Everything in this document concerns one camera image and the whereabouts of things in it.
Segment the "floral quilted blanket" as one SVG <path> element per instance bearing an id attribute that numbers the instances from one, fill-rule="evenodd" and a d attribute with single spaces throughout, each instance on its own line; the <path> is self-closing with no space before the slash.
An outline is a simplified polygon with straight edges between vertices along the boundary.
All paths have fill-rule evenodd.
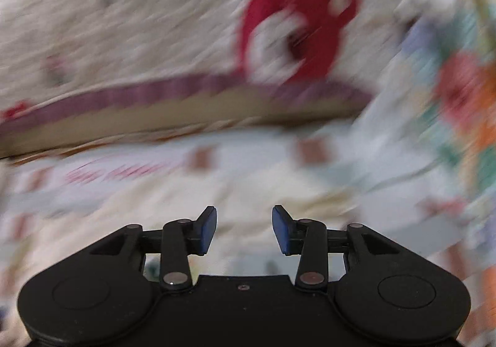
<path id="1" fill-rule="evenodd" d="M 465 202 L 495 189 L 493 6 L 415 20 L 401 42 L 413 70 L 416 124 Z"/>

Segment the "white quilted bear bedspread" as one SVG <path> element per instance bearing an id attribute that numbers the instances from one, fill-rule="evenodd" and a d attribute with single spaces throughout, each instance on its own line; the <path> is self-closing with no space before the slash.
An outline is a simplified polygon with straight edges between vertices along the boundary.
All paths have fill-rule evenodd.
<path id="1" fill-rule="evenodd" d="M 1 135 L 362 109 L 411 22 L 464 0 L 1 0 Z"/>

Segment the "checkered play mat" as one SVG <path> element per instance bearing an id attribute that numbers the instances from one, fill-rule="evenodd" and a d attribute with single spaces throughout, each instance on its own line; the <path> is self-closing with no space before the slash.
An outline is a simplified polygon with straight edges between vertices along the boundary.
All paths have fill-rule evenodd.
<path id="1" fill-rule="evenodd" d="M 219 214 L 194 274 L 293 274 L 271 230 L 271 210 L 353 222 L 385 234 L 477 286 L 463 200 L 439 157 L 407 139 L 373 140 L 346 127 L 314 133 L 228 130 L 163 144 L 108 145 L 1 165 L 1 296 L 115 229 L 159 229 Z"/>

